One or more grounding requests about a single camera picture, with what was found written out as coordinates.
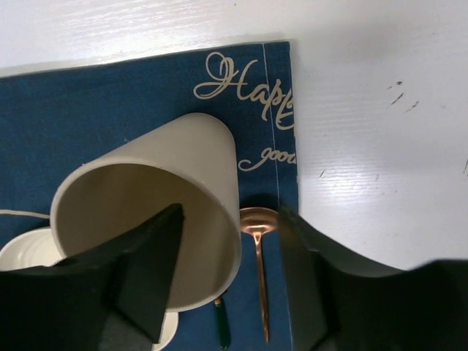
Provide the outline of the cream round plate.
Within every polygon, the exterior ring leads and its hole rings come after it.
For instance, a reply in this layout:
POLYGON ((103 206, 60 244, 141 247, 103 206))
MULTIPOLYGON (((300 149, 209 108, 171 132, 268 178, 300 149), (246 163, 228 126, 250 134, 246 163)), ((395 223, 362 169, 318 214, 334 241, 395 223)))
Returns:
MULTIPOLYGON (((49 227, 28 231, 13 238, 1 249, 1 270, 13 271, 43 265, 51 266, 63 256, 59 252, 49 227)), ((167 312, 158 344, 152 350, 163 350, 178 329, 178 313, 167 312)))

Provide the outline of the gold knife green handle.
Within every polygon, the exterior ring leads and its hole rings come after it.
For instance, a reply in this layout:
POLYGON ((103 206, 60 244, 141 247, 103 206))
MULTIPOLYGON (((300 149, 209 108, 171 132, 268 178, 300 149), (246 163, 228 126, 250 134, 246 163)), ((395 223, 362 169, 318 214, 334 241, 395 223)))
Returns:
POLYGON ((227 318, 227 312, 222 296, 214 300, 214 310, 216 315, 217 335, 219 347, 221 350, 228 350, 230 347, 230 327, 227 318))

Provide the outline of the dark blue cloth placemat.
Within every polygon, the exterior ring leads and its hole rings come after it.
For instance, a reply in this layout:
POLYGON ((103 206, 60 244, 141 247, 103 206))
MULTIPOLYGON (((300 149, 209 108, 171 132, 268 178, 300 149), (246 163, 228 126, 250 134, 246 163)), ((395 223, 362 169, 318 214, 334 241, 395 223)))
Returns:
MULTIPOLYGON (((237 45, 2 79, 1 242, 50 227, 54 195, 74 170, 189 113, 219 119, 234 138, 239 216, 242 208, 298 206, 290 44, 237 45)), ((265 237, 266 344, 254 241, 241 226, 240 234, 241 264, 219 295, 227 303, 230 347, 290 350, 279 237, 265 237)), ((215 299, 177 312, 170 350, 218 347, 215 299)))

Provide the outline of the copper spoon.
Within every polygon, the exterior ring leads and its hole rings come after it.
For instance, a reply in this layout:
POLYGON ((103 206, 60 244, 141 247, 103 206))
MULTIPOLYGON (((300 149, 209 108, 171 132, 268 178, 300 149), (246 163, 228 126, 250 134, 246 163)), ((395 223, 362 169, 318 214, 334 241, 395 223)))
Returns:
POLYGON ((275 210, 263 207, 249 207, 240 210, 241 232, 253 238, 256 261, 257 278, 260 295, 260 311, 263 323, 263 336, 265 343, 270 341, 270 323, 268 309, 268 294, 265 280, 265 268, 263 262, 262 239, 266 234, 272 233, 278 228, 278 214, 275 210))

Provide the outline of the beige paper cup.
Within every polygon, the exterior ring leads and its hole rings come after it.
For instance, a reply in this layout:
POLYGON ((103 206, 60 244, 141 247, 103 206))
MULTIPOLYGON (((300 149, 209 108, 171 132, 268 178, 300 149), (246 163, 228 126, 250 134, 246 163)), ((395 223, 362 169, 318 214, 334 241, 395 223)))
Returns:
POLYGON ((80 166, 54 195, 50 227, 68 257, 173 203, 185 220, 168 309, 184 312, 223 293, 241 264, 235 141, 219 119, 186 114, 80 166))

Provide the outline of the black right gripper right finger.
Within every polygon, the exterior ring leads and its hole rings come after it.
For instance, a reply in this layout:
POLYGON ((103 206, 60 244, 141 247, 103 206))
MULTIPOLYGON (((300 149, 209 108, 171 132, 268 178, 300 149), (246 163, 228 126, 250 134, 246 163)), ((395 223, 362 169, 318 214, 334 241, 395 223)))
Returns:
POLYGON ((405 271, 371 260, 279 209, 295 350, 465 350, 467 261, 405 271))

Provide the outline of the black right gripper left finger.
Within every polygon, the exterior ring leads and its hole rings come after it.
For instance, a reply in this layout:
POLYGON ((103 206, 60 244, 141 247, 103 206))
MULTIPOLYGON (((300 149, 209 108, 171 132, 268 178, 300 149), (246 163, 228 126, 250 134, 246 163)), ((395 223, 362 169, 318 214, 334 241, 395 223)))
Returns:
POLYGON ((3 350, 149 350, 160 339, 181 204, 52 266, 1 272, 3 350))

